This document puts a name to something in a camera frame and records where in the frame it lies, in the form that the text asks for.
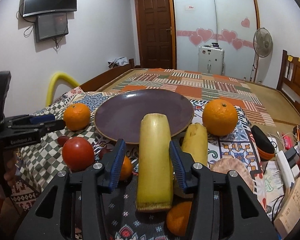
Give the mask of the patchwork bed sheet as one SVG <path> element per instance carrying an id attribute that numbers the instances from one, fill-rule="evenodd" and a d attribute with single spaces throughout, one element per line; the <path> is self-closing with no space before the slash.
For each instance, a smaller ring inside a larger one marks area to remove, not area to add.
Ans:
<path id="1" fill-rule="evenodd" d="M 174 69 L 131 69 L 102 87 L 123 93 L 165 89 L 193 100 L 224 99 L 241 107 L 251 122 L 275 127 L 300 124 L 300 114 L 278 90 L 233 77 Z"/>

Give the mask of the yellow foam tube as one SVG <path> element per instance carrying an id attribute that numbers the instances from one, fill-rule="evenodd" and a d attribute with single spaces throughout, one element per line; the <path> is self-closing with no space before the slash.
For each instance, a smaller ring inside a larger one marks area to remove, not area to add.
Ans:
<path id="1" fill-rule="evenodd" d="M 53 102 L 56 88 L 58 86 L 58 83 L 61 81 L 64 81 L 72 88 L 79 86 L 79 83 L 73 77 L 71 77 L 69 74 L 66 74 L 65 72 L 55 72 L 52 75 L 49 85 L 48 85 L 46 100 L 45 100 L 46 106 L 51 105 L 51 103 Z"/>

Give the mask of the large yellow banana piece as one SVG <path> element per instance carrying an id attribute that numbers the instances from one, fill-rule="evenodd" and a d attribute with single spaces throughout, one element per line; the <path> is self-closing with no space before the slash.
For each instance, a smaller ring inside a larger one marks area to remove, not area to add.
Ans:
<path id="1" fill-rule="evenodd" d="M 139 212 L 169 210 L 173 200 L 173 167 L 169 155 L 171 140 L 167 116 L 147 114 L 141 120 L 139 175 L 136 209 Z"/>

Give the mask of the grey wall monitor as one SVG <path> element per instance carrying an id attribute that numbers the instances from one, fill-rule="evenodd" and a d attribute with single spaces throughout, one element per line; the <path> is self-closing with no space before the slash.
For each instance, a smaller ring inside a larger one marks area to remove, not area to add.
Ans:
<path id="1" fill-rule="evenodd" d="M 68 35 L 68 17 L 66 13 L 39 15 L 34 24 L 36 42 Z"/>

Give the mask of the large right orange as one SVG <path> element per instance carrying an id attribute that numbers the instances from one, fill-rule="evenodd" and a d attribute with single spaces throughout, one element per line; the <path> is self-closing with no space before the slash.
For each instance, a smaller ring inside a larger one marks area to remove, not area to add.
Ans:
<path id="1" fill-rule="evenodd" d="M 230 102 L 215 99 L 205 105 L 202 122 L 210 134 L 224 137 L 235 129 L 238 122 L 238 114 Z"/>

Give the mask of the wooden bed headboard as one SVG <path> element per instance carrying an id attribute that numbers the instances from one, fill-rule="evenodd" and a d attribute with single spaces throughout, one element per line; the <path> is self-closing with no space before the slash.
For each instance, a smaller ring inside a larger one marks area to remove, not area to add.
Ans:
<path id="1" fill-rule="evenodd" d="M 277 83 L 279 90 L 300 114 L 300 57 L 282 51 L 281 69 Z"/>

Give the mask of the brown wooden door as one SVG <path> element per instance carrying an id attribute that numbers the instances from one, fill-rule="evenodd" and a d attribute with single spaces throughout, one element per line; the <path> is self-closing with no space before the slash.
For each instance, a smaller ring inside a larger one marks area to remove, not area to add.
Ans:
<path id="1" fill-rule="evenodd" d="M 140 64 L 143 68 L 175 68 L 171 0 L 134 0 Z"/>

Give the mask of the red tomato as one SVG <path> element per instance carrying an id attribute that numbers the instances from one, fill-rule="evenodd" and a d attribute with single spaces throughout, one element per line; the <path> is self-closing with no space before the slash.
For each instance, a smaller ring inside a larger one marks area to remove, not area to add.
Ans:
<path id="1" fill-rule="evenodd" d="M 70 138 L 62 148 L 62 157 L 72 172 L 83 171 L 94 163 L 94 149 L 82 137 Z"/>

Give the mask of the left orange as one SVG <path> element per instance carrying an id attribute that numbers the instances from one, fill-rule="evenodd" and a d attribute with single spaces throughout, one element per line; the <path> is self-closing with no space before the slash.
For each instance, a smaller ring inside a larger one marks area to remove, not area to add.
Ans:
<path id="1" fill-rule="evenodd" d="M 90 124 L 91 113 L 88 106 L 83 103 L 74 103 L 66 108 L 63 120 L 71 131 L 84 129 Z"/>

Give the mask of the white standing fan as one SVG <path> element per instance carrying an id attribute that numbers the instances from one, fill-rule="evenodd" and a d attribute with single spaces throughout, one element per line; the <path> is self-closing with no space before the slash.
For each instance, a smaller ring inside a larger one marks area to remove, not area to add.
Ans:
<path id="1" fill-rule="evenodd" d="M 270 67 L 273 53 L 273 39 L 266 28 L 259 28 L 254 33 L 253 49 L 255 52 L 250 81 L 262 83 Z"/>

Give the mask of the white power strip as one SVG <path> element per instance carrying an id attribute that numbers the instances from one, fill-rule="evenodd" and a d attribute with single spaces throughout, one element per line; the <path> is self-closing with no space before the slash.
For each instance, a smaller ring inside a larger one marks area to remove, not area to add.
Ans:
<path id="1" fill-rule="evenodd" d="M 290 189 L 297 178 L 300 176 L 300 170 L 296 163 L 290 167 L 290 164 L 283 151 L 279 151 L 276 154 L 276 162 L 279 166 L 279 171 L 284 183 L 285 188 Z"/>

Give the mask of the small orange behind finger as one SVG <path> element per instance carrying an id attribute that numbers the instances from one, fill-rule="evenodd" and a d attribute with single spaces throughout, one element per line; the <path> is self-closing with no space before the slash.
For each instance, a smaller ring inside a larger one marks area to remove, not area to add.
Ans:
<path id="1" fill-rule="evenodd" d="M 130 161 L 130 159 L 127 156 L 125 156 L 122 167 L 121 167 L 121 173 L 120 173 L 119 180 L 120 181 L 127 180 L 132 175 L 132 173 L 133 173 L 132 162 Z"/>

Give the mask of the orange at bottom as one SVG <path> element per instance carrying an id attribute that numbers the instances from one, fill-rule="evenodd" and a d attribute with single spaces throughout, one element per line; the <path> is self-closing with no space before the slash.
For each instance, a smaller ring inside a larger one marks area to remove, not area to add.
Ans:
<path id="1" fill-rule="evenodd" d="M 192 202 L 182 202 L 173 206 L 167 213 L 166 226 L 172 234 L 179 237 L 185 236 L 191 207 Z"/>

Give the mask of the black orange glasses case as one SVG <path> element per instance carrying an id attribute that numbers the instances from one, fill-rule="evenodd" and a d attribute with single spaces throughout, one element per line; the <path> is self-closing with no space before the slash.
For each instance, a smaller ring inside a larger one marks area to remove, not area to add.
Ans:
<path id="1" fill-rule="evenodd" d="M 254 125 L 251 128 L 251 133 L 254 137 L 261 160 L 269 161 L 272 159 L 275 156 L 275 148 L 264 132 L 258 126 Z"/>

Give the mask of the brown paper booklet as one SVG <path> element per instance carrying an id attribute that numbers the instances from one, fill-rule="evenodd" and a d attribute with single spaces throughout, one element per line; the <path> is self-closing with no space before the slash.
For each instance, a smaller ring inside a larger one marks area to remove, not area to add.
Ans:
<path id="1" fill-rule="evenodd" d="M 274 220 L 276 230 L 282 239 L 288 236 L 288 234 L 296 226 L 300 219 L 300 178 L 298 178 L 280 210 L 278 216 Z"/>

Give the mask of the purple ceramic plate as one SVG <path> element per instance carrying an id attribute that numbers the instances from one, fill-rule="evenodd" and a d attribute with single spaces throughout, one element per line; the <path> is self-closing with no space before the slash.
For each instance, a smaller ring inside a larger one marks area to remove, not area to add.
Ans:
<path id="1" fill-rule="evenodd" d="M 178 135 L 191 123 L 193 105 L 185 96 L 163 89 L 141 89 L 115 95 L 96 110 L 97 132 L 112 141 L 124 139 L 138 144 L 140 123 L 147 114 L 167 117 L 171 136 Z"/>

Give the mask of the small yellow banana piece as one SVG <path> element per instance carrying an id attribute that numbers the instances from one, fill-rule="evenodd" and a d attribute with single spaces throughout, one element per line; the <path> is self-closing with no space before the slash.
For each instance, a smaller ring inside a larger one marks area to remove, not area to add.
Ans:
<path id="1" fill-rule="evenodd" d="M 181 146 L 183 152 L 192 155 L 195 163 L 207 166 L 207 130 L 200 124 L 190 124 L 186 130 L 185 137 Z"/>

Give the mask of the small dark red fruit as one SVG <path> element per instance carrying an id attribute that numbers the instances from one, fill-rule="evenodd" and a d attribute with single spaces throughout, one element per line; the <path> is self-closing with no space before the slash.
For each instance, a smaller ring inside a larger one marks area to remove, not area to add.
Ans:
<path id="1" fill-rule="evenodd" d="M 57 138 L 57 142 L 59 146 L 63 147 L 64 144 L 69 140 L 70 138 L 66 135 L 61 135 Z"/>

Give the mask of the white suitcase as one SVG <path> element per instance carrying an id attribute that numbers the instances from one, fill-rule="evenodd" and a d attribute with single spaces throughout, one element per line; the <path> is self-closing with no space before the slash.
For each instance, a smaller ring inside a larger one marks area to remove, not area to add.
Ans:
<path id="1" fill-rule="evenodd" d="M 200 46 L 198 49 L 198 71 L 205 74 L 222 75 L 224 70 L 224 49 L 218 43 Z"/>

